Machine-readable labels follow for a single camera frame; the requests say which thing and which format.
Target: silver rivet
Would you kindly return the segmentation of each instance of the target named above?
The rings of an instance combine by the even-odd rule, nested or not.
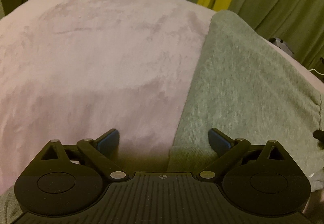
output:
[[[199,175],[205,179],[211,179],[211,178],[215,177],[215,173],[212,171],[202,171],[202,172],[200,172]]]
[[[110,174],[110,177],[114,179],[121,179],[124,178],[126,174],[123,171],[115,171]]]

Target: ribbed panel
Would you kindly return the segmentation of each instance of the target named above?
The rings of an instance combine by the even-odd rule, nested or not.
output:
[[[136,173],[113,183],[93,207],[73,216],[25,214],[17,224],[310,224],[300,213],[263,218],[232,206],[213,183],[190,173]]]

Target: bed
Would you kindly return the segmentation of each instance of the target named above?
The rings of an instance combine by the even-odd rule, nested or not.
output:
[[[120,167],[130,174],[169,170],[214,15],[184,0],[29,0],[1,19],[2,200],[13,199],[12,185],[49,140],[75,144],[111,128],[120,132],[119,148],[111,156]],[[259,39],[279,57],[281,68],[307,87],[300,93],[311,111],[303,114],[310,124],[319,125],[309,128],[321,129],[324,84],[278,47]],[[315,139],[303,141],[314,150],[299,161],[314,191],[305,215],[322,223],[324,155]],[[315,159],[322,165],[308,172]],[[0,222],[7,224],[17,209],[7,203],[0,213]]]

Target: white cable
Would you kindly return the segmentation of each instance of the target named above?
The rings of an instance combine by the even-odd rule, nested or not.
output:
[[[315,69],[310,69],[309,71],[312,71],[312,70],[315,70]],[[315,71],[320,75],[324,75],[323,73],[319,73],[317,70],[315,70]]]

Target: charging cord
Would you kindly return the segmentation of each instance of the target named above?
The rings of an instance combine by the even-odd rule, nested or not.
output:
[[[309,71],[312,71],[312,70],[315,70],[315,69],[310,69]],[[319,73],[317,70],[315,70],[315,71],[320,75],[324,75],[323,73]]]

